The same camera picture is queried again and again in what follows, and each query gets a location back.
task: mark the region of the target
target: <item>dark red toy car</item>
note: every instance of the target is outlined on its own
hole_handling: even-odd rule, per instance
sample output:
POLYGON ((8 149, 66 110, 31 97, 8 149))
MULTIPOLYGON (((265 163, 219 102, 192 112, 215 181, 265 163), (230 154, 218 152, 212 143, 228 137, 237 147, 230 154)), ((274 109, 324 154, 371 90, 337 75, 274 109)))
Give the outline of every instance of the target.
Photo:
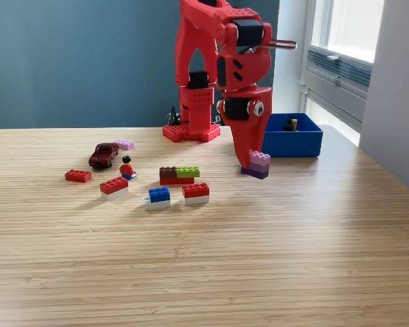
POLYGON ((89 158, 89 165, 98 168, 111 167, 114 164, 115 156, 118 155, 118 149, 116 143, 100 143, 89 158))

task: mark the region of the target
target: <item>stacked lego bricks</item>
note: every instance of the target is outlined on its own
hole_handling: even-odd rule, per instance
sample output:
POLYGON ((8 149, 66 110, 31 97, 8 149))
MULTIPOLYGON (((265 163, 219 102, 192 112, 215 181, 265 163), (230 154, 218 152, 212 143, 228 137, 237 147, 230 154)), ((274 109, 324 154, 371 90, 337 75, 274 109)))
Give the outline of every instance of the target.
POLYGON ((182 194, 185 205, 209 202, 209 186, 206 183, 185 185, 182 194))
POLYGON ((241 167, 241 174, 259 179, 268 177, 271 156, 258 151, 250 151, 250 165, 248 168, 241 167))
POLYGON ((161 167, 159 169, 161 185, 194 184, 195 177, 200 177, 200 169, 197 166, 161 167))
POLYGON ((129 193, 129 182, 123 177, 117 177, 100 184, 100 191, 103 199, 111 201, 129 193))
POLYGON ((144 210, 169 208, 171 206, 170 190, 165 187, 150 189, 149 196, 142 198, 144 210))

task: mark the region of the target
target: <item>lavender lego brick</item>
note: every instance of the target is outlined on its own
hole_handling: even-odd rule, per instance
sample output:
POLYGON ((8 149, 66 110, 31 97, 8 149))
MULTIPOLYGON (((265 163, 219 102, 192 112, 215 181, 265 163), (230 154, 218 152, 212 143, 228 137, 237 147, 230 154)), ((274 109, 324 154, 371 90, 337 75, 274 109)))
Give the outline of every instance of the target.
POLYGON ((266 172, 257 172, 255 170, 251 170, 251 169, 248 169, 248 168, 242 168, 241 167, 241 174, 242 175, 248 175, 248 176, 259 178, 259 179, 264 179, 264 178, 268 177, 268 173, 269 173, 268 170, 266 172))
POLYGON ((250 162, 257 165, 266 166, 270 164, 271 156, 267 155, 266 153, 250 150, 250 162))
POLYGON ((256 163, 251 162, 250 165, 248 165, 247 168, 250 169, 250 170, 254 170, 255 172, 268 172, 269 169, 270 169, 270 165, 268 164, 268 165, 265 165, 265 166, 261 166, 261 165, 258 165, 256 163))
POLYGON ((115 143, 118 144, 118 147, 121 150, 132 150, 134 148, 134 143, 133 142, 118 140, 115 143))

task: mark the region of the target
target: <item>lego minifigure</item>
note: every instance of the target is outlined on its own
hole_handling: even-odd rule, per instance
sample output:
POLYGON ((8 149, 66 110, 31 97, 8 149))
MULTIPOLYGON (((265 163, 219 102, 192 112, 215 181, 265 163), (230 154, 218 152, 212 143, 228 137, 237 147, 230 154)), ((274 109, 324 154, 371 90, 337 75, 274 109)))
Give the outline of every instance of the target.
POLYGON ((127 180, 132 180, 136 177, 136 172, 132 167, 132 158, 128 155, 123 157, 123 165, 120 167, 121 176, 127 180))

